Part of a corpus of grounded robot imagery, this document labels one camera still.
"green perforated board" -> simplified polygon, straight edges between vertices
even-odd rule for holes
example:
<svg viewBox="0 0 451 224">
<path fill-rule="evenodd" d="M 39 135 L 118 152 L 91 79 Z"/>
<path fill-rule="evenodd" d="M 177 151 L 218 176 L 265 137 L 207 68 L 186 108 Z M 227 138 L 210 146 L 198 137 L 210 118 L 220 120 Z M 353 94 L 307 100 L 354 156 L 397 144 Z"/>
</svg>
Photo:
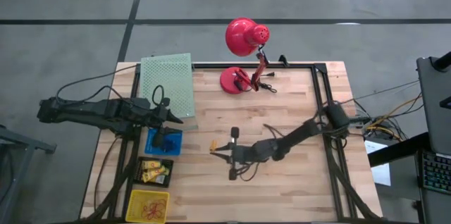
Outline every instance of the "green perforated board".
<svg viewBox="0 0 451 224">
<path fill-rule="evenodd" d="M 191 54 L 174 54 L 141 58 L 140 96 L 152 103 L 156 86 L 164 87 L 164 96 L 171 99 L 169 108 L 178 118 L 195 116 L 192 86 Z M 155 101 L 161 99 L 161 91 L 155 93 Z"/>
</svg>

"black tray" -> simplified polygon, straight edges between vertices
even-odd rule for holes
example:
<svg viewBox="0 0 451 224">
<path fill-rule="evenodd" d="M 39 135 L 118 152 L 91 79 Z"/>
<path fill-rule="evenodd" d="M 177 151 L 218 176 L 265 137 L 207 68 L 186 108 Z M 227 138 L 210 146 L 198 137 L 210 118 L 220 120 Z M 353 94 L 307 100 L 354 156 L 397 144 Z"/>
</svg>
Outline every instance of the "black tray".
<svg viewBox="0 0 451 224">
<path fill-rule="evenodd" d="M 144 182 L 142 180 L 142 162 L 143 161 L 160 161 L 161 165 L 164 165 L 165 167 L 167 167 L 169 169 L 169 175 L 167 175 L 164 178 L 164 182 L 162 184 L 157 183 L 157 182 Z M 135 184 L 140 184 L 140 185 L 150 185 L 150 186 L 167 188 L 167 187 L 169 187 L 169 182 L 171 181 L 173 166 L 174 166 L 173 160 L 140 156 L 140 157 L 138 157 L 138 163 L 136 165 L 135 177 L 133 178 L 133 182 Z"/>
</svg>

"wooden table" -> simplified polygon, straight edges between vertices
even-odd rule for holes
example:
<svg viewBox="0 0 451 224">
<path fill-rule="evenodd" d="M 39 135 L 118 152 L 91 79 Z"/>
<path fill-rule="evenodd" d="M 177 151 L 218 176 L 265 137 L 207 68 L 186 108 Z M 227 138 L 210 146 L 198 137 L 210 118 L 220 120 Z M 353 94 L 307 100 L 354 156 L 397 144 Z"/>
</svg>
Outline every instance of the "wooden table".
<svg viewBox="0 0 451 224">
<path fill-rule="evenodd" d="M 118 69 L 133 64 L 119 63 Z M 337 101 L 351 99 L 345 64 L 326 62 L 326 65 L 333 98 Z M 171 200 L 167 221 L 336 220 L 322 136 L 309 138 L 293 147 L 282 161 L 261 164 L 257 175 L 250 182 L 240 179 L 229 181 L 229 165 L 209 154 L 213 139 L 220 146 L 228 142 L 232 126 L 240 127 L 238 143 L 251 145 L 257 140 L 271 137 L 263 123 L 288 133 L 315 114 L 317 107 L 310 70 L 287 68 L 266 71 L 276 73 L 275 77 L 262 79 L 262 82 L 278 90 L 276 94 L 262 89 L 259 92 L 229 95 L 219 85 L 221 70 L 196 69 L 193 72 L 199 129 L 184 132 L 182 154 L 168 157 L 175 161 L 170 187 L 133 187 L 169 192 Z M 117 73 L 113 88 L 124 97 L 130 96 L 133 75 L 134 68 Z M 345 109 L 349 116 L 354 115 L 353 104 L 348 103 Z M 146 138 L 147 131 L 143 130 L 140 156 L 144 156 Z M 105 153 L 113 140 L 111 132 L 101 132 L 81 217 L 93 212 L 94 185 Z M 119 146 L 120 143 L 116 143 L 106 162 L 97 193 L 98 203 L 113 184 Z M 348 137 L 345 154 L 353 187 L 370 209 L 382 216 L 362 138 Z M 340 195 L 343 206 L 346 206 L 342 188 Z M 123 197 L 123 193 L 120 193 L 116 213 L 121 212 Z"/>
</svg>

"concrete floor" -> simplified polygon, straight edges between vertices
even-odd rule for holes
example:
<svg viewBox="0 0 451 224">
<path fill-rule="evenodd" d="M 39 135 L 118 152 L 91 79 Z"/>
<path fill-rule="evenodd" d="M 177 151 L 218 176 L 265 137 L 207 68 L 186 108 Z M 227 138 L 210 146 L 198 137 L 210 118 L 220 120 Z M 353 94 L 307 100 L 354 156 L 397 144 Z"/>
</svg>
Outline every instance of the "concrete floor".
<svg viewBox="0 0 451 224">
<path fill-rule="evenodd" d="M 0 20 L 128 19 L 132 3 L 133 0 L 0 0 Z M 350 22 L 362 18 L 451 18 L 451 0 L 141 0 L 136 18 L 238 16 L 350 19 Z M 266 53 L 270 60 L 285 54 L 291 61 L 345 61 L 355 97 L 415 80 L 416 58 L 441 56 L 450 50 L 450 24 L 268 27 L 271 38 Z M 182 52 L 190 52 L 193 61 L 254 60 L 234 57 L 228 52 L 225 28 L 225 25 L 136 25 L 125 61 Z M 74 123 L 39 123 L 38 103 L 55 95 L 65 83 L 112 71 L 127 33 L 125 29 L 125 24 L 0 25 L 3 90 L 0 124 L 58 144 L 53 156 L 38 152 L 33 158 L 14 223 L 52 223 L 77 218 L 99 130 Z M 86 97 L 110 84 L 111 79 L 105 77 L 74 86 L 63 97 Z M 415 86 L 395 94 L 362 99 L 361 103 L 376 116 L 418 93 L 419 87 Z M 399 122 L 409 136 L 426 130 L 422 111 L 403 116 Z M 394 184 L 403 181 L 398 173 L 401 172 L 392 170 Z M 378 191 L 385 217 L 416 219 L 410 201 L 404 199 L 415 199 L 415 195 L 393 194 L 389 188 Z"/>
</svg>

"yellow container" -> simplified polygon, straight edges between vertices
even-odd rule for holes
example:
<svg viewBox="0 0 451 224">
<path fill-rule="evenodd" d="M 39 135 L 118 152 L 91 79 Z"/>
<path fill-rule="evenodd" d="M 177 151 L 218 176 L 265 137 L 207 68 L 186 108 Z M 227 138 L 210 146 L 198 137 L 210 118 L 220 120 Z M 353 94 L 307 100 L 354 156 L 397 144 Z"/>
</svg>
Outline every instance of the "yellow container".
<svg viewBox="0 0 451 224">
<path fill-rule="evenodd" d="M 134 189 L 125 220 L 134 223 L 165 223 L 169 193 Z"/>
</svg>

